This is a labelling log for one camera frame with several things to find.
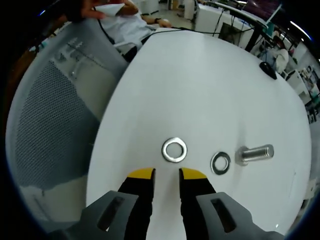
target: wire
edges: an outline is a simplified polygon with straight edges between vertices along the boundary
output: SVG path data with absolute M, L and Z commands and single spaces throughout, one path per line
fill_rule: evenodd
M 241 31 L 240 31 L 240 36 L 239 36 L 239 43 L 238 43 L 238 47 L 239 47 L 239 44 L 240 44 L 240 41 L 241 41 L 241 35 L 242 35 L 242 30 L 244 29 L 244 26 L 245 26 L 245 21 L 242 20 L 242 27 L 241 27 Z
M 256 43 L 253 45 L 253 47 L 254 47 L 255 45 L 257 45 L 263 38 L 264 38 L 264 37 L 261 36 L 261 38 L 260 38 L 258 41 L 256 41 Z
M 176 30 L 172 30 L 172 31 L 157 31 L 157 32 L 151 33 L 148 37 L 151 37 L 152 35 L 155 35 L 155 34 L 181 32 L 181 31 L 184 31 L 184 30 L 185 30 L 185 29 L 176 28 Z
M 232 33 L 232 41 L 233 41 L 233 44 L 235 44 L 235 33 L 234 33 L 234 22 L 235 22 L 235 16 L 231 16 L 231 27 L 230 27 L 230 31 L 229 33 L 231 32 Z
M 222 9 L 221 14 L 220 14 L 219 19 L 218 19 L 218 22 L 215 24 L 214 33 L 212 34 L 212 36 L 214 36 L 216 34 L 216 31 L 217 31 L 221 16 L 224 13 L 224 11 L 225 11 L 225 9 Z
M 212 34 L 213 36 L 216 35 L 216 34 L 220 34 L 221 33 L 221 32 L 196 31 L 196 30 L 192 30 L 192 29 L 184 28 L 184 27 L 173 27 L 173 29 L 191 31 L 191 32 L 200 33 L 200 34 Z M 250 31 L 252 29 L 255 29 L 255 27 L 248 28 L 247 30 L 240 31 L 238 33 L 239 34 L 240 33 L 245 33 L 245 32 Z M 164 32 L 175 32 L 175 31 L 159 31 L 157 33 L 164 33 Z
M 104 35 L 109 39 L 109 41 L 110 41 L 112 44 L 115 44 L 115 40 L 113 40 L 113 39 L 106 33 L 105 29 L 102 27 L 102 24 L 101 24 L 100 19 L 97 19 L 97 21 L 98 21 L 99 26 L 100 26 L 102 32 L 104 33 Z
M 267 61 L 267 50 L 265 50 L 264 55 L 265 55 L 265 62 L 266 62 Z

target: hand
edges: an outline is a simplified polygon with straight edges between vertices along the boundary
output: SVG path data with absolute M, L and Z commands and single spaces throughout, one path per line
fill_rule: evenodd
M 132 3 L 131 1 L 129 1 L 129 0 L 123 0 L 123 3 L 124 3 L 125 5 L 127 5 L 127 6 L 132 7 L 132 8 L 135 9 L 137 12 L 139 12 L 138 7 L 137 7 L 134 3 Z
M 92 8 L 96 6 L 101 6 L 102 1 L 100 0 L 83 0 L 81 8 L 81 16 L 83 18 L 93 18 L 93 19 L 104 19 L 106 15 L 103 12 L 95 11 Z
M 171 23 L 163 19 L 158 20 L 158 24 L 160 28 L 172 28 Z
M 125 0 L 110 0 L 108 4 L 124 4 Z

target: white table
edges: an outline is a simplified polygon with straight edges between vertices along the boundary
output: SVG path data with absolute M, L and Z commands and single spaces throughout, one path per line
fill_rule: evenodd
M 223 40 L 190 31 L 152 36 L 120 80 L 104 113 L 91 157 L 86 204 L 117 190 L 130 172 L 156 168 L 147 239 L 186 239 L 180 214 L 181 167 L 206 174 L 217 192 L 246 207 L 266 231 L 284 234 L 306 192 L 311 164 L 307 114 L 294 90 L 272 80 L 260 60 Z M 186 143 L 181 163 L 164 160 L 171 137 Z M 270 160 L 235 164 L 235 151 L 274 146 Z M 215 175 L 210 160 L 230 155 Z

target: small washer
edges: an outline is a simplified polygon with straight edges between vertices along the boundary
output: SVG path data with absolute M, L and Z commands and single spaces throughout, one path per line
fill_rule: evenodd
M 216 161 L 219 157 L 222 157 L 225 160 L 225 167 L 223 170 L 218 170 L 216 168 Z M 223 151 L 219 151 L 211 159 L 211 162 L 210 162 L 211 171 L 217 175 L 225 174 L 229 170 L 230 162 L 231 160 L 229 155 Z
M 167 147 L 170 144 L 179 144 L 181 146 L 181 148 L 182 148 L 181 156 L 179 156 L 177 158 L 174 158 L 174 157 L 168 155 Z M 164 159 L 167 160 L 168 162 L 180 163 L 187 156 L 187 145 L 179 137 L 170 138 L 167 141 L 165 141 L 163 146 L 162 146 L 162 155 L 163 155 Z

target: chair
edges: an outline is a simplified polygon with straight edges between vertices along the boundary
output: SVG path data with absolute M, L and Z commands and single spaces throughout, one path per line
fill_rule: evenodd
M 8 115 L 8 168 L 47 232 L 80 219 L 100 121 L 128 66 L 92 21 L 69 24 L 48 40 L 21 79 Z

